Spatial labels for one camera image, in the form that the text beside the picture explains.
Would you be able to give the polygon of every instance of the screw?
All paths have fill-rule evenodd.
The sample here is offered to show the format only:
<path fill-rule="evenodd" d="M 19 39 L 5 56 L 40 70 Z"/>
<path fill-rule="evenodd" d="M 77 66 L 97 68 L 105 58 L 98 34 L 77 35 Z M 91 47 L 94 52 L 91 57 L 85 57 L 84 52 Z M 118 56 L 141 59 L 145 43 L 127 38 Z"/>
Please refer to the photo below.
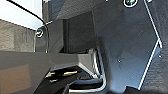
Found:
<path fill-rule="evenodd" d="M 36 36 L 37 36 L 38 38 L 41 38 L 41 37 L 43 36 L 43 30 L 42 30 L 42 29 L 37 29 L 37 30 L 36 30 Z"/>

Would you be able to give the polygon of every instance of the gray floor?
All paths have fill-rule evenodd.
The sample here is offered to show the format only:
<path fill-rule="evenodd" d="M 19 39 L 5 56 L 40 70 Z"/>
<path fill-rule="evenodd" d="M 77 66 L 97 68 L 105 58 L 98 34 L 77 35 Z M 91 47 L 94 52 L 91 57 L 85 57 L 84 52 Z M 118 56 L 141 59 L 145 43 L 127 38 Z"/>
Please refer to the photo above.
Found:
<path fill-rule="evenodd" d="M 34 31 L 0 20 L 0 50 L 33 52 Z"/>

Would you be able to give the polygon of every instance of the white wall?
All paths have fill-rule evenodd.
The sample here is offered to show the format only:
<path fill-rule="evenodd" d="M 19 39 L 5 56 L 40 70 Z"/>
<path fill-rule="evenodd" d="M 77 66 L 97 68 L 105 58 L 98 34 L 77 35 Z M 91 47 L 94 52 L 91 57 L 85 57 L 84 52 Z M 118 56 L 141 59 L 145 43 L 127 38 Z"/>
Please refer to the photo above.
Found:
<path fill-rule="evenodd" d="M 13 1 L 42 18 L 42 0 Z M 42 26 L 42 22 L 39 19 L 6 0 L 0 0 L 0 19 L 34 30 Z"/>

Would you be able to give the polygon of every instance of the black panel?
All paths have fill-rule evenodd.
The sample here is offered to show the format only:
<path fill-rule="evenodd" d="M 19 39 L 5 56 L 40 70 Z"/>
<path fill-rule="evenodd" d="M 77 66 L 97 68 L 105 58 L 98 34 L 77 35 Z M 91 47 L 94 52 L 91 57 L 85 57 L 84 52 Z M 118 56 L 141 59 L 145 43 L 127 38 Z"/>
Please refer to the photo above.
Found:
<path fill-rule="evenodd" d="M 108 88 L 120 93 L 125 86 L 138 88 L 157 40 L 144 1 L 133 8 L 109 1 L 93 14 Z"/>
<path fill-rule="evenodd" d="M 76 53 L 96 47 L 92 12 L 75 16 L 66 21 L 66 49 L 68 53 Z"/>

